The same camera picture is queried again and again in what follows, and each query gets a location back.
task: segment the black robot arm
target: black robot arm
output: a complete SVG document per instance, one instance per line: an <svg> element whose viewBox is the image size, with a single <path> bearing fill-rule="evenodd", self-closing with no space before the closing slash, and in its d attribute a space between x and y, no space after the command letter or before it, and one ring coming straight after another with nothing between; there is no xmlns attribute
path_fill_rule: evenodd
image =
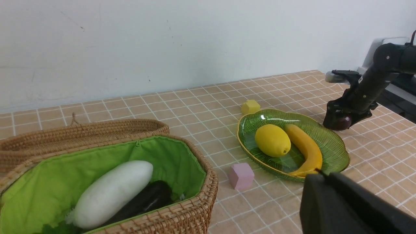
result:
<svg viewBox="0 0 416 234"><path fill-rule="evenodd" d="M345 130L370 118L377 108L376 99L398 76L411 78L416 74L416 47L411 43L392 43L379 46L373 64L361 76L355 71L333 70L337 80L346 80L350 88L343 95L327 103L323 125L332 130Z"/></svg>

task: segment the white radish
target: white radish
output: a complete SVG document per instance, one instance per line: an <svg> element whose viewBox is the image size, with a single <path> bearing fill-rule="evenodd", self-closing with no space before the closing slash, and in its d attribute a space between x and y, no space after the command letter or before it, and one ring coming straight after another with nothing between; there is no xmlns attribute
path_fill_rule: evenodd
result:
<svg viewBox="0 0 416 234"><path fill-rule="evenodd" d="M81 195L74 209L74 224L94 229L109 220L150 182L153 165L130 161L109 171Z"/></svg>

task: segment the eggplant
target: eggplant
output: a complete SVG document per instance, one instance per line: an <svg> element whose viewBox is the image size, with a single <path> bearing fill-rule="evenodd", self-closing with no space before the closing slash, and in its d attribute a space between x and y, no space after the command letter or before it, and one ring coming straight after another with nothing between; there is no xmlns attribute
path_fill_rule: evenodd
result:
<svg viewBox="0 0 416 234"><path fill-rule="evenodd" d="M172 189L161 180L149 183L113 217L102 224L104 227L172 204Z"/></svg>

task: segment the green glass plate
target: green glass plate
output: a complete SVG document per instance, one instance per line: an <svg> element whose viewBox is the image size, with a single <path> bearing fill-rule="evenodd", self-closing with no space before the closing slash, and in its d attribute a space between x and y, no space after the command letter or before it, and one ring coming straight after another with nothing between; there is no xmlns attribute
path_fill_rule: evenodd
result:
<svg viewBox="0 0 416 234"><path fill-rule="evenodd" d="M287 155L279 158L269 157L261 152L254 140L254 135L257 129L265 124L274 124L279 127L294 124L301 128L321 149L323 172L341 172L348 167L349 155L338 134L321 126L308 116L276 109L264 109L241 117L237 125L237 138L248 156L270 173L284 179L302 182L304 177L295 177L288 173L297 170L305 162L305 158L294 144Z"/></svg>

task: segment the plate gold rim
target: plate gold rim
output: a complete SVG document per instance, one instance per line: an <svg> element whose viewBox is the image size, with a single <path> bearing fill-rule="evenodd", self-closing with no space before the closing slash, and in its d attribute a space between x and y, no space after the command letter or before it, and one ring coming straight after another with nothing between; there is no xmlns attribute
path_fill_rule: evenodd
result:
<svg viewBox="0 0 416 234"><path fill-rule="evenodd" d="M247 154L249 154L250 155L250 157L252 158L252 159L254 159L255 161L257 161L258 163L260 163L260 164L262 164L263 166L265 166L265 167L267 167L267 168L269 168L269 169L271 169L271 170L273 170L273 171L275 171L275 172L278 172L278 173L281 173L281 174L284 174L284 175L286 175L286 176L289 176L289 177L293 177L293 178L297 178L297 179L305 179L305 177L301 177L301 176L293 176L293 175L290 175L290 174L288 174L288 173L286 173L286 172L282 172L282 171L280 171L280 170L278 170L278 169L276 169L276 168L274 168L274 167L271 167L271 166L269 166L269 165L267 165L267 164L265 164L264 162L262 162L262 161L260 161L258 158L256 158L254 155L252 155L251 153L250 153L250 151L244 146L244 144L241 142L241 139L240 139L240 136L239 136L239 132L240 132L240 123L241 123L241 120L244 118L244 117L246 117L246 116L248 116L248 115L254 115L254 114L256 114L257 112L260 112L260 111L264 111L264 110L273 110L273 111L281 111L281 112L284 112L284 113L288 113L288 114L295 114L295 115L301 115L301 116L304 116L304 117L306 117L306 118L308 118L308 119L311 119L312 121L314 121L315 123L317 123L318 124L318 126L319 127L322 127L322 128L325 128L324 126L322 126L318 121L316 121L316 120L314 120L313 118L311 118L311 117L309 117L309 116L306 116L306 115L303 115L303 114L299 114L299 113L294 113L294 112L286 112L286 111L282 111L282 110L278 110L278 109L272 109L272 108L266 108L266 109L261 109L261 110L259 110L259 111L256 111L256 112L254 112L254 113L251 113L251 114L246 114L246 115L243 115L239 120L238 120L238 123L237 123L237 139L238 139L238 142L240 143L240 146L244 149L244 151L247 153ZM345 150L345 152L347 152L347 154L348 154L348 151L347 151L347 148L345 147L345 143L344 143L344 141L343 141L343 139L337 134L337 133L335 133L335 135L336 135L336 137L339 139L339 140L341 140L341 142L342 142L342 145L344 146L344 150ZM343 168L341 171L344 171L346 168L348 168L348 166L349 166L349 164L351 163L351 158L348 156L348 163L347 163L347 165L345 166L345 168Z"/></svg>

